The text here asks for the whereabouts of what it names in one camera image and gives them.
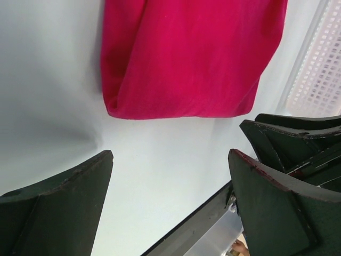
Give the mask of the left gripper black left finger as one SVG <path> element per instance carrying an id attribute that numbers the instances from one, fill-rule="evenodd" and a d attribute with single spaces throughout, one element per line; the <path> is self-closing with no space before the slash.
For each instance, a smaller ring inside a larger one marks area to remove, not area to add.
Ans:
<path id="1" fill-rule="evenodd" d="M 91 255 L 113 167 L 104 150 L 1 196 L 1 255 Z"/>

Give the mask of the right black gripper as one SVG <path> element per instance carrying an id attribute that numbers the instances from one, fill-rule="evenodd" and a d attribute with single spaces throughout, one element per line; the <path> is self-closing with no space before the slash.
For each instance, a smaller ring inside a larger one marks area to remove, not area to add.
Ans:
<path id="1" fill-rule="evenodd" d="M 259 114 L 240 128 L 258 160 L 309 184 L 340 191 L 340 116 Z"/>

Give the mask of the red t shirt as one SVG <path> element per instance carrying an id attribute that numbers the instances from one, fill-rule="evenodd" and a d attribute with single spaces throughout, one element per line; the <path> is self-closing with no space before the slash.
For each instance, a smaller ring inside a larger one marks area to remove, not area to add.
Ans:
<path id="1" fill-rule="evenodd" d="M 287 1 L 106 1 L 101 78 L 121 119 L 249 113 Z"/>

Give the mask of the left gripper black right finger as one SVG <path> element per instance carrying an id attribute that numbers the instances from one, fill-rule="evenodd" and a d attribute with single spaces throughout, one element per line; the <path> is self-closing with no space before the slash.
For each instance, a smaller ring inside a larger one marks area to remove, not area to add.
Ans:
<path id="1" fill-rule="evenodd" d="M 340 255 L 340 192 L 298 180 L 237 149 L 230 176 L 251 255 Z"/>

